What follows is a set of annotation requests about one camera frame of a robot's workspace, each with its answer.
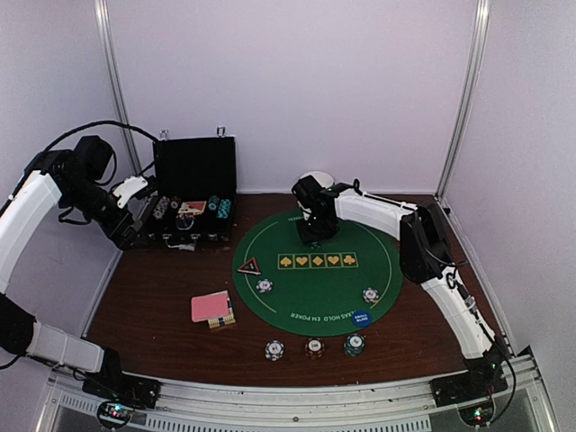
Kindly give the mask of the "red black all-in triangle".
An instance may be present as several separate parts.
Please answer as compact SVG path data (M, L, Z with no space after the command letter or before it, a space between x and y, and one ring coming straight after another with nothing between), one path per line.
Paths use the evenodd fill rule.
M262 272L255 257L251 257L244 264L242 264L237 271L244 275L261 275Z

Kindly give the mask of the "blue tan ten chip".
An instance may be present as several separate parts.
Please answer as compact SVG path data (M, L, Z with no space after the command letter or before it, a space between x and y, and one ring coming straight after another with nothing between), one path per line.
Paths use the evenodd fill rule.
M256 290L259 293L269 293L273 290L274 288L274 283L267 278L258 280L256 283Z

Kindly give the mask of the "blue small blind button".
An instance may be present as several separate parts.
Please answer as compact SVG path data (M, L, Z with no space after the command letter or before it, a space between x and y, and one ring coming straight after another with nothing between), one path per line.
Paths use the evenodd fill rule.
M352 322L358 328L367 328L373 323L372 314L368 310L356 310Z

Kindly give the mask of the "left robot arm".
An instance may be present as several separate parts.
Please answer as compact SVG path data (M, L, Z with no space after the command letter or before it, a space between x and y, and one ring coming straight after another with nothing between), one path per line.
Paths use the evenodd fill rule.
M7 290L17 261L45 216L54 207L65 214L80 211L84 222L95 221L119 249L130 247L142 223L128 209L142 198L152 181L130 176L111 191L102 179L115 154L98 136L83 137L73 149L45 150L26 167L16 192L1 210L1 289ZM16 357L36 357L79 370L111 400L129 392L119 354L40 323L33 315L1 297L1 347Z

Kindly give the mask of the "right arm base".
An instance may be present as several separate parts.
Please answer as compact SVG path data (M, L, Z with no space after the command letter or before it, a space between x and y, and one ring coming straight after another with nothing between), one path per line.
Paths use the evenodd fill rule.
M490 380L472 378L471 373L435 378L430 386L437 407L486 398L490 393L504 392L509 387L504 376Z

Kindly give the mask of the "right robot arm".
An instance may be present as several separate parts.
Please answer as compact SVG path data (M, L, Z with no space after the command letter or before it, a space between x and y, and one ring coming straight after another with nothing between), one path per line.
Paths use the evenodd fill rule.
M334 237L340 221L357 222L398 240L404 277L430 295L462 349L467 369L462 390L477 398L495 386L507 360L506 347L465 287L446 240L441 212L433 203L385 199L361 191L357 180L323 187L312 175L299 179L292 194L304 212L297 230L305 244Z

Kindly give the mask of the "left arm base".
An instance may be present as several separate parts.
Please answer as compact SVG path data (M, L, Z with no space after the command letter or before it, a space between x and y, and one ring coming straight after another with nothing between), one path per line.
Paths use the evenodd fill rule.
M85 393L136 409L151 410L156 407L160 389L161 383L158 380L126 374L117 383L88 375L82 384Z

